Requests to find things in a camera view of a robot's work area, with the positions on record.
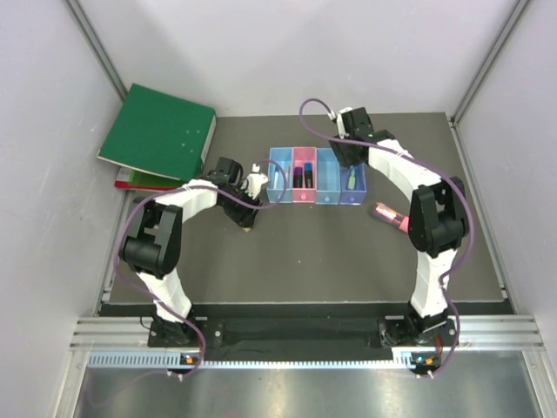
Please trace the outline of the red and green folder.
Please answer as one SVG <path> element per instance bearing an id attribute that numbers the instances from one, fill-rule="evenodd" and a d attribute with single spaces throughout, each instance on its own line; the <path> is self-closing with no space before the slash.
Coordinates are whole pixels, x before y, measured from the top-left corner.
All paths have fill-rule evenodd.
<path id="1" fill-rule="evenodd" d="M 117 189 L 133 191 L 168 191 L 185 184 L 183 180 L 168 179 L 157 175 L 139 172 L 128 167 L 121 167 L 118 171 L 114 186 Z"/>

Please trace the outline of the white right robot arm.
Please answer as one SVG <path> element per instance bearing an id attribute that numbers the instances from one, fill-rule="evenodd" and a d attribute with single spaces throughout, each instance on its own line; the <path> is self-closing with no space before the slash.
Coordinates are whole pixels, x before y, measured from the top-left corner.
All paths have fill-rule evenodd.
<path id="1" fill-rule="evenodd" d="M 366 109 L 331 111 L 337 138 L 358 145 L 331 142 L 340 165 L 366 164 L 382 173 L 410 202 L 407 233 L 418 252 L 417 277 L 406 317 L 406 334 L 419 345 L 433 339 L 446 322 L 444 292 L 469 225 L 465 207 L 453 188 L 436 172 L 417 165 L 389 131 L 377 131 Z"/>

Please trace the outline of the green ring binder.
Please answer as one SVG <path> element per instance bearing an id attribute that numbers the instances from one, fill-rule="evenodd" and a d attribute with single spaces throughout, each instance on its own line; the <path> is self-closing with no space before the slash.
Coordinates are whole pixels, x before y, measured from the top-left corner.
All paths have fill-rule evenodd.
<path id="1" fill-rule="evenodd" d="M 187 182 L 202 172 L 216 124 L 209 106 L 133 84 L 97 156 Z"/>

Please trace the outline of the black marker purple cap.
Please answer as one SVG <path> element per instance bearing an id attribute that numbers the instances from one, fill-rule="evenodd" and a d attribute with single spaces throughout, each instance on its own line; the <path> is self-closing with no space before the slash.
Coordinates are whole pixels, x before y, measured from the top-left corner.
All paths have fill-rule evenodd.
<path id="1" fill-rule="evenodd" d="M 304 170 L 301 166 L 296 166 L 293 170 L 292 187 L 302 188 L 304 185 Z"/>

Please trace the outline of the light blue drawer box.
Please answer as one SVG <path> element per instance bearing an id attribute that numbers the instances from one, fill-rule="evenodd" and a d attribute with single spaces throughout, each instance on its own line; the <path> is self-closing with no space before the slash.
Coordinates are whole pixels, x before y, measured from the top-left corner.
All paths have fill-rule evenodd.
<path id="1" fill-rule="evenodd" d="M 292 170 L 293 170 L 293 148 L 273 147 L 269 152 L 272 163 L 268 165 L 269 185 L 266 188 L 267 198 L 270 203 L 280 200 L 283 204 L 292 203 Z"/>
<path id="2" fill-rule="evenodd" d="M 317 149 L 316 203 L 318 205 L 337 205 L 340 199 L 340 167 L 330 148 Z"/>

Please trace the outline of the purple drawer box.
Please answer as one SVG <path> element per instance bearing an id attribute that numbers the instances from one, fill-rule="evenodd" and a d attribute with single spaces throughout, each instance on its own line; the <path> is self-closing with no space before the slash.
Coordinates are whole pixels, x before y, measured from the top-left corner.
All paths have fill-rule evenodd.
<path id="1" fill-rule="evenodd" d="M 354 190 L 347 190 L 347 180 L 351 169 L 354 168 L 356 172 L 357 185 Z M 349 168 L 342 168 L 340 170 L 340 198 L 341 205 L 359 206 L 362 205 L 367 195 L 366 188 L 366 166 L 364 164 L 353 165 Z"/>

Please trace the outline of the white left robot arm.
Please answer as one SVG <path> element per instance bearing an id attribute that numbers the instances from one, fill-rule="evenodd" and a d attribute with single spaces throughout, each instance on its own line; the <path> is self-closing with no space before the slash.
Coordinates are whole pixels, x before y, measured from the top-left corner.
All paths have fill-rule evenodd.
<path id="1" fill-rule="evenodd" d="M 144 203 L 133 216 L 118 257 L 145 284 L 156 306 L 158 322 L 179 345 L 197 337 L 197 324 L 188 319 L 192 303 L 178 275 L 183 224 L 213 207 L 223 209 L 237 226 L 249 230 L 262 206 L 259 194 L 269 178 L 254 164 L 242 177 L 240 163 L 220 158 L 217 168 L 177 189 Z"/>

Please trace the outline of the pink drawer box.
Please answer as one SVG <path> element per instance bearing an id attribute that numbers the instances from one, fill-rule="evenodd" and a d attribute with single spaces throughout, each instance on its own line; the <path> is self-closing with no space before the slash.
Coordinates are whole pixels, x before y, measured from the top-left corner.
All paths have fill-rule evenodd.
<path id="1" fill-rule="evenodd" d="M 313 203 L 316 200 L 317 149 L 294 147 L 292 157 L 292 202 Z"/>

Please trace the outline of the black highlighter blue cap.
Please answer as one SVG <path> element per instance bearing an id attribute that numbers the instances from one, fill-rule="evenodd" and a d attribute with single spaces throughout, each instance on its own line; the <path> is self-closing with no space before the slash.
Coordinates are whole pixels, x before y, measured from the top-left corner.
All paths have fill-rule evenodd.
<path id="1" fill-rule="evenodd" d="M 304 182 L 305 182 L 305 188 L 312 189 L 314 187 L 313 169 L 312 169 L 312 163 L 310 161 L 306 161 L 304 163 Z"/>

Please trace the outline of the white marker blue cap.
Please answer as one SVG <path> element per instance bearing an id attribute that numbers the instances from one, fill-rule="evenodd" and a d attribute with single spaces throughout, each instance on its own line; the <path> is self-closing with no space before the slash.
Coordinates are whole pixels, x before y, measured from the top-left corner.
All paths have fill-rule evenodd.
<path id="1" fill-rule="evenodd" d="M 282 175 L 280 169 L 276 167 L 275 173 L 273 175 L 273 181 L 272 181 L 272 186 L 274 189 L 282 189 L 288 187 L 290 169 L 291 167 L 289 165 L 285 165 L 283 167 L 283 171 L 285 172 L 285 175 Z"/>

